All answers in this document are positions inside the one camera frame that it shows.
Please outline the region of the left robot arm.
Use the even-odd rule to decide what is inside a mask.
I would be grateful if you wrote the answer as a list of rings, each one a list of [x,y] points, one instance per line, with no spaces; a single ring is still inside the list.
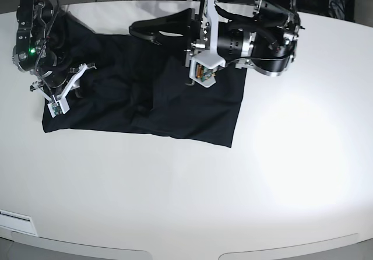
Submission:
[[[297,0],[199,0],[197,9],[133,23],[132,36],[186,52],[191,83],[215,84],[234,65],[279,76],[294,61],[302,28]]]

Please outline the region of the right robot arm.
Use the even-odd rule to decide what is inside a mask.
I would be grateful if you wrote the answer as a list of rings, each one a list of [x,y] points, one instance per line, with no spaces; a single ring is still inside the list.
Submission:
[[[87,91],[77,76],[94,34],[61,9],[59,0],[20,0],[12,61],[36,77],[30,91],[39,91],[53,105],[63,93],[79,99]]]

